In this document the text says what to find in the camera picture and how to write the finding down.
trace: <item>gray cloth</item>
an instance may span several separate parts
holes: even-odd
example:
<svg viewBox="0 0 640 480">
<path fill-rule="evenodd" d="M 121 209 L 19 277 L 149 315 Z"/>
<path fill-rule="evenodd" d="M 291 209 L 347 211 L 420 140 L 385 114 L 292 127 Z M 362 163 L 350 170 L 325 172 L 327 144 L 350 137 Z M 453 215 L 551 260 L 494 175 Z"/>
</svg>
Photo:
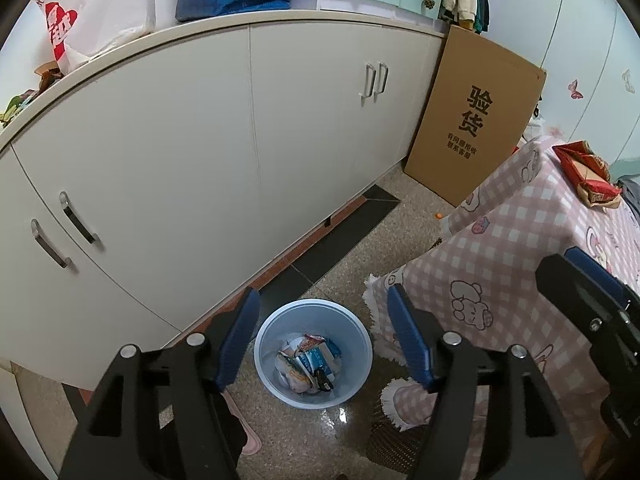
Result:
<svg viewBox="0 0 640 480">
<path fill-rule="evenodd" d="M 628 176 L 624 176 L 618 181 L 618 187 L 622 188 L 622 198 L 631 208 L 636 221 L 640 224 L 640 185 L 636 184 Z"/>
</svg>

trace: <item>screw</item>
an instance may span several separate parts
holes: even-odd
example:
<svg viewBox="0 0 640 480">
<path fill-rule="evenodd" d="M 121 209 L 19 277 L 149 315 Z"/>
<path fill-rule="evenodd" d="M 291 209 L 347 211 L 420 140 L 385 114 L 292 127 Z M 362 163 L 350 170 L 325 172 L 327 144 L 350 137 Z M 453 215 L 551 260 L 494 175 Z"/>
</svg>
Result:
<svg viewBox="0 0 640 480">
<path fill-rule="evenodd" d="M 201 334 L 200 332 L 194 332 L 193 334 L 189 334 L 187 337 L 187 345 L 189 346 L 200 346 L 204 341 L 204 334 Z"/>
<path fill-rule="evenodd" d="M 457 346 L 462 343 L 462 336 L 458 332 L 445 332 L 442 340 L 451 346 Z"/>
<path fill-rule="evenodd" d="M 524 359 L 527 356 L 527 349 L 522 345 L 513 345 L 511 353 L 518 359 Z"/>
<path fill-rule="evenodd" d="M 133 345 L 126 345 L 120 349 L 120 355 L 125 359 L 133 357 L 138 352 L 138 349 Z"/>
<path fill-rule="evenodd" d="M 601 326 L 602 320 L 599 317 L 594 317 L 589 323 L 589 330 L 591 330 L 592 332 L 597 332 L 598 330 L 600 330 Z"/>
</svg>

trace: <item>trash can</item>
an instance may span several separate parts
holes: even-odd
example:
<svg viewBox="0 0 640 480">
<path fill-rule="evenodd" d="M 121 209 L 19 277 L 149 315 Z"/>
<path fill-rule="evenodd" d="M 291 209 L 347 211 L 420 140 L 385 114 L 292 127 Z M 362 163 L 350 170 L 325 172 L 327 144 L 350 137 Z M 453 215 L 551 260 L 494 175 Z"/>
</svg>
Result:
<svg viewBox="0 0 640 480">
<path fill-rule="evenodd" d="M 334 389 L 317 394 L 289 390 L 275 367 L 277 352 L 304 334 L 331 339 L 342 351 L 342 370 Z M 369 333 L 349 310 L 326 300 L 298 300 L 271 314 L 255 339 L 254 360 L 260 380 L 282 402 L 303 410 L 324 410 L 353 397 L 369 376 L 373 350 Z"/>
</svg>

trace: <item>tablecloth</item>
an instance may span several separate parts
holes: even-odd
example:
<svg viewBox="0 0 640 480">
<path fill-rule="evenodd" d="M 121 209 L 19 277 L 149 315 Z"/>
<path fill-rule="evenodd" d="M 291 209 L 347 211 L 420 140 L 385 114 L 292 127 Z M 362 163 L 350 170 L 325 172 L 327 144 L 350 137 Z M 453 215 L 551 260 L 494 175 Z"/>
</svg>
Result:
<svg viewBox="0 0 640 480">
<path fill-rule="evenodd" d="M 640 292 L 640 226 L 626 203 L 604 209 L 580 202 L 551 149 L 559 143 L 545 136 L 525 144 L 442 221 L 443 243 L 386 276 L 370 276 L 364 298 L 376 352 L 400 364 L 386 310 L 394 283 L 416 308 L 476 346 L 526 346 L 583 449 L 602 428 L 607 383 L 589 358 L 588 340 L 538 293 L 534 272 L 544 256 L 578 246 Z M 401 430 L 425 424 L 435 398 L 412 380 L 395 380 L 382 393 L 385 413 Z M 487 399 L 488 389 L 479 388 L 463 478 L 477 469 Z"/>
</svg>

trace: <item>brown cardboard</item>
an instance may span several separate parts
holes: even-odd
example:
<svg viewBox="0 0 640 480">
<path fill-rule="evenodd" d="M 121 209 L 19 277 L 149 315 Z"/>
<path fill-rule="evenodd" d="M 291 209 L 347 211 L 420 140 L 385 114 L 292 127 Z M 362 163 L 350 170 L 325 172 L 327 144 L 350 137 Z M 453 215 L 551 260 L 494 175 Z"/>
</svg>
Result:
<svg viewBox="0 0 640 480">
<path fill-rule="evenodd" d="M 404 172 L 458 206 L 511 155 L 545 79 L 510 50 L 451 27 Z"/>
</svg>

